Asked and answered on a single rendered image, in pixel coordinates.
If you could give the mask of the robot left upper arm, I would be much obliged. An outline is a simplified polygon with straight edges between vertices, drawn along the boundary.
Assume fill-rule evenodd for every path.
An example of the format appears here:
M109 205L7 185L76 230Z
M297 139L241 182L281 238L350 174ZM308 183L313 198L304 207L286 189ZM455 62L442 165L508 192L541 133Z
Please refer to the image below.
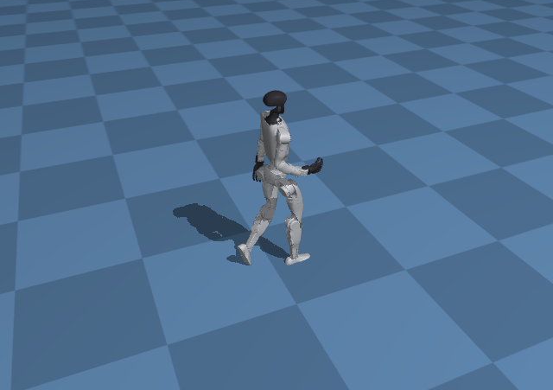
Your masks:
M262 133L262 118L263 118L263 116L264 116L266 113L269 113L269 112L270 112L270 111L264 111L264 112L261 112L261 113L260 113L260 118L261 118L260 139L261 139L262 141L264 141L264 140L263 140L263 133Z

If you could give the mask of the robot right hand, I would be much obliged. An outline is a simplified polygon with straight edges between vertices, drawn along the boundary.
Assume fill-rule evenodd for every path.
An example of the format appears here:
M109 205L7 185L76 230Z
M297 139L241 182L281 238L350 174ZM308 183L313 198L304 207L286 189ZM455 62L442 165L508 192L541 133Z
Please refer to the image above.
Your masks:
M320 162L319 162L319 160L320 160L320 158L318 157L315 163L311 164L310 166L308 166L308 165L302 166L302 169L308 169L308 175L310 173L314 174L314 173L320 172L321 168L322 168L322 165L323 165L323 160L321 159Z

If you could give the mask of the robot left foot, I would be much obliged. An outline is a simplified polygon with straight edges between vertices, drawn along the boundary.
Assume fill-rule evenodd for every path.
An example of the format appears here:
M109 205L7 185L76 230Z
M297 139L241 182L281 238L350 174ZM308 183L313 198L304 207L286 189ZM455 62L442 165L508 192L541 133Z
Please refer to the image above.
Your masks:
M247 245L246 244L240 244L240 245L237 246L237 248L238 248L244 262L247 263L248 265L251 265L251 252L248 251Z

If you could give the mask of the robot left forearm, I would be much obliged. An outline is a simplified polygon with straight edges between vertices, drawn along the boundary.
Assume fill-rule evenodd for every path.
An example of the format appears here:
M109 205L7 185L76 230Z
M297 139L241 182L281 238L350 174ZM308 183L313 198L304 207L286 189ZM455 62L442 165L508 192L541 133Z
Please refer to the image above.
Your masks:
M260 139L260 137L258 139L257 145L258 145L258 147L257 147L257 161L262 162L264 160L264 156L266 154L265 154L265 149L264 149L264 142Z

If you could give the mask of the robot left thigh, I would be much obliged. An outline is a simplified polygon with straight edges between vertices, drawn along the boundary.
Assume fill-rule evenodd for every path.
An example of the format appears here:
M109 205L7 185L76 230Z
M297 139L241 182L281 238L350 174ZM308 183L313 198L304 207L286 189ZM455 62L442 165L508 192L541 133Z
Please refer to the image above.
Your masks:
M268 164L267 164L268 165ZM266 179L264 178L264 168L266 165L263 165L259 169L257 169L256 174L260 181L262 182L262 187L264 191L264 197L266 199L267 204L264 205L261 209L261 215L265 219L270 219L275 214L275 208L277 204L277 196L278 196L278 188L274 185L269 184Z

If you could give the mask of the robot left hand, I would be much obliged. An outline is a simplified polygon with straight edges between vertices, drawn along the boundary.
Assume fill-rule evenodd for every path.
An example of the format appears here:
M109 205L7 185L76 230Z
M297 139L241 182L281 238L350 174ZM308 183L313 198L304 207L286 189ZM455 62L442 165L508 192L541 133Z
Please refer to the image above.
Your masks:
M254 169L253 169L253 180L255 181L255 177L256 177L256 181L257 181L257 174L255 175L255 171L257 171L257 169L259 169L260 167L263 166L263 163L264 163L264 160L262 162L258 162L257 161L257 155L256 155L256 164L254 166ZM258 179L259 180L259 179ZM259 180L260 181L260 180ZM261 182L261 181L260 181Z

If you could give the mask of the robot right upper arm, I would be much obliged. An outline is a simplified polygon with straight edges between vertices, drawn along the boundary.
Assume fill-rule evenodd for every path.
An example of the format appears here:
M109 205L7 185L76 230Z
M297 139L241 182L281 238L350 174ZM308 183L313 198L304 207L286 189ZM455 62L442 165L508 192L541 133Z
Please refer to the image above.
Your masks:
M274 160L274 166L278 169L280 163L285 163L283 160L286 156L288 146L290 144L291 136L285 128L278 128L276 134L276 154ZM279 169L278 169L279 170ZM280 170L279 170L280 171Z

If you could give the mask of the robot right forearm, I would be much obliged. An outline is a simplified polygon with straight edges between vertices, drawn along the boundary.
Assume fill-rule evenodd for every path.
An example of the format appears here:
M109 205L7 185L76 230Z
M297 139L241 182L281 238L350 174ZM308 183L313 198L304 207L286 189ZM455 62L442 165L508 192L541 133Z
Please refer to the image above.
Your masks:
M291 165L291 163L280 163L278 169L287 175L306 176L308 174L308 169L302 169L302 167Z

